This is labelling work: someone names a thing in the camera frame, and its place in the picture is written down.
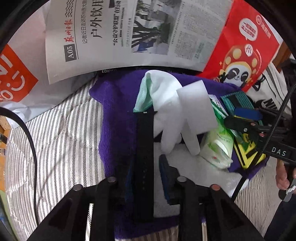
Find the person's hand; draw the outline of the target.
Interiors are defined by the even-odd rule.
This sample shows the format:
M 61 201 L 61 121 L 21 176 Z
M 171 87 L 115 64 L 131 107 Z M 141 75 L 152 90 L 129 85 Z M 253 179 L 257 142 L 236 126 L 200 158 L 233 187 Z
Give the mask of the person's hand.
M 280 190 L 286 190 L 290 186 L 290 182 L 288 180 L 287 175 L 287 167 L 284 164 L 284 161 L 277 159 L 276 163 L 276 185 Z

